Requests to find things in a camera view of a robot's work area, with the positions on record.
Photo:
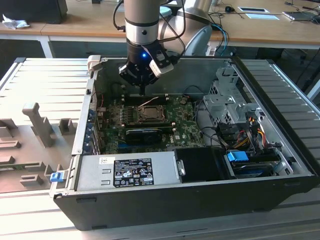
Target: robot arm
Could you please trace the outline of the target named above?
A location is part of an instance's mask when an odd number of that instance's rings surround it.
[[[190,43],[203,28],[211,30],[208,20],[211,0],[185,0],[177,16],[166,20],[170,26],[159,19],[160,6],[166,2],[168,0],[124,0],[128,57],[126,65],[119,68],[119,75],[131,85],[139,86],[141,95],[145,94],[147,85],[174,69],[178,57],[169,56],[167,51],[180,56],[188,47],[195,48]],[[202,40],[204,46],[210,39],[210,30],[206,34],[209,37]]]

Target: green circuit board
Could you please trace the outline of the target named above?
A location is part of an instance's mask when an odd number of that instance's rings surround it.
[[[194,121],[194,108],[191,102],[182,96],[170,97],[164,106],[166,121],[175,122],[175,131],[162,134],[160,143],[152,145],[129,145],[125,141],[128,129],[122,126],[120,101],[114,101],[107,106],[108,125],[102,128],[104,136],[103,154],[146,153],[172,151],[173,147],[203,147],[204,141],[200,136]]]

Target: warning label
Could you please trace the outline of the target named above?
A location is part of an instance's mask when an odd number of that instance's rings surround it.
[[[115,160],[113,172],[116,188],[154,184],[151,158]]]

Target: motherboard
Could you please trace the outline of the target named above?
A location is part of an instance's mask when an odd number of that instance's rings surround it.
[[[102,154],[172,151],[203,147],[187,97],[126,97],[106,106],[100,128]]]

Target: wooden desk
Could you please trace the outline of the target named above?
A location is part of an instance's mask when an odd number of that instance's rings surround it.
[[[33,22],[30,27],[17,28],[16,30],[6,28],[2,23],[0,24],[0,34],[20,34],[20,35],[41,35],[41,30],[46,24],[43,22]]]
[[[231,4],[237,13],[243,13],[238,7],[265,8],[270,12],[266,14],[275,14],[279,18],[279,20],[250,19],[245,14],[241,14],[244,17],[242,19],[238,14],[225,14],[226,5],[212,7],[213,12],[224,14],[221,22],[223,28],[229,33],[229,45],[231,46],[261,45],[263,47],[273,45],[275,47],[276,45],[287,45],[286,48],[290,48],[290,46],[300,45],[302,46],[300,48],[306,49],[320,47],[320,25],[307,21],[290,21],[284,15],[277,15],[286,11],[296,11],[295,7],[285,5],[284,0],[224,0],[223,2]],[[317,6],[316,3],[299,0],[295,0],[294,4],[312,8]],[[218,17],[213,17],[213,20],[219,23]],[[212,41],[220,39],[217,34],[213,34],[211,37]]]
[[[77,37],[109,37],[125,38],[126,34],[115,29],[113,12],[117,3],[101,2],[92,4],[91,0],[66,0],[67,19],[59,25],[46,24],[42,35],[48,36],[77,36]],[[117,12],[116,22],[125,24],[124,12]]]
[[[11,30],[0,25],[0,39],[24,39],[40,41],[45,56],[54,57],[50,41],[76,42],[126,42],[126,35],[113,26],[112,14],[116,3],[101,2],[91,4],[90,0],[66,0],[68,13],[62,24],[31,23],[30,28]],[[295,11],[284,4],[285,0],[223,0],[231,4],[238,13],[238,7],[266,8],[268,14],[281,14]],[[316,7],[316,3],[294,1],[296,6]],[[290,22],[284,15],[277,15],[280,20],[249,19],[242,14],[226,14],[225,4],[212,7],[214,12],[221,12],[223,28],[229,33],[228,46],[318,49],[320,47],[320,26],[311,22]],[[124,25],[124,13],[117,13],[116,22]],[[222,39],[219,31],[214,31],[210,44],[214,47]]]

